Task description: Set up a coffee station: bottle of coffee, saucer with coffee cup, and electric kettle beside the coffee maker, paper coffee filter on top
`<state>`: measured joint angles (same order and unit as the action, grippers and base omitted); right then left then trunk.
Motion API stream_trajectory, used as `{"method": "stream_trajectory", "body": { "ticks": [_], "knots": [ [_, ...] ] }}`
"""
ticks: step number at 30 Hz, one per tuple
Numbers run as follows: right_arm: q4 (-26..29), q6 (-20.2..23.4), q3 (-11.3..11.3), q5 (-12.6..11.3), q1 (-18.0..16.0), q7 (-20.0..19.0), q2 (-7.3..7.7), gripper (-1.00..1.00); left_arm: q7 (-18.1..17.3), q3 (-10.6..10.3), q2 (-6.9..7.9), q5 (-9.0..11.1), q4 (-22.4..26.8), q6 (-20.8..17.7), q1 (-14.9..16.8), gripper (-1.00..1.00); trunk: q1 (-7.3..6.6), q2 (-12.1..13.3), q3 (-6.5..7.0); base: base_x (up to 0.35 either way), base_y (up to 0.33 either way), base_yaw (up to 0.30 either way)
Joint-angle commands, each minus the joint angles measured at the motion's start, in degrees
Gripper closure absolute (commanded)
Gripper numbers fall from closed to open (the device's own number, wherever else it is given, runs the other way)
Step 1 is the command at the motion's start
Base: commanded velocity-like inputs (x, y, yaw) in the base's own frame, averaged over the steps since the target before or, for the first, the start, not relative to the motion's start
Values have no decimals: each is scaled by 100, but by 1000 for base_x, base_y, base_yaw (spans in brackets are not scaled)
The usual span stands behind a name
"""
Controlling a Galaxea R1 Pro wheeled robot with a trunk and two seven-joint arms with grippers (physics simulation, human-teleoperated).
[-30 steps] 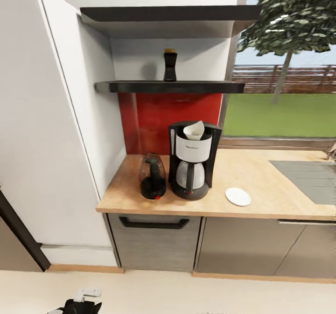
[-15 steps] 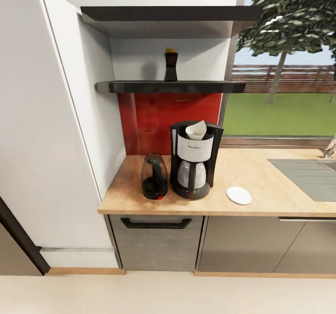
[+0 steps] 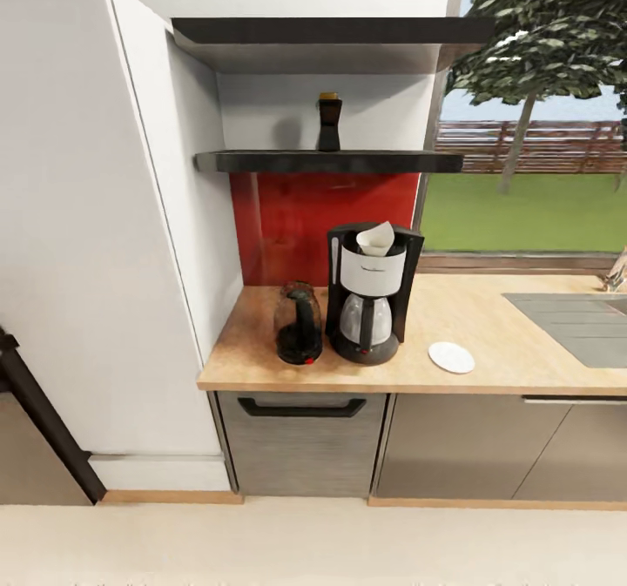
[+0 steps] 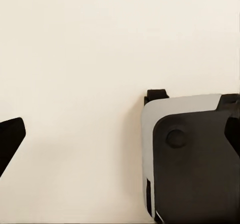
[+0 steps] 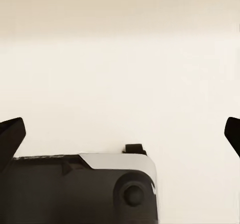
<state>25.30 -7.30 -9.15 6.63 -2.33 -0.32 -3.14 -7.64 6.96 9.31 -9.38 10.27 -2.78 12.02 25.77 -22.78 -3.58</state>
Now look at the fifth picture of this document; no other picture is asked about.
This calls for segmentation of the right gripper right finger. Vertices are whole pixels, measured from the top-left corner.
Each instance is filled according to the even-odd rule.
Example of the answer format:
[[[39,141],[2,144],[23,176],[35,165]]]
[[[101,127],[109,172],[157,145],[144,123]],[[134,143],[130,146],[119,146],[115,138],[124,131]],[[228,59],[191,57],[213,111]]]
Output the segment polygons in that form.
[[[229,117],[227,119],[224,135],[240,157],[240,119]]]

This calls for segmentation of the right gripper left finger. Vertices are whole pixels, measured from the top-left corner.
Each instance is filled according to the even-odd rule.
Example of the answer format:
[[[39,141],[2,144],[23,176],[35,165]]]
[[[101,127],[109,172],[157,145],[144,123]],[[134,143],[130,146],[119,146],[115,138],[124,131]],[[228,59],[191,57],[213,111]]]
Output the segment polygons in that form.
[[[0,177],[26,137],[22,117],[0,122]]]

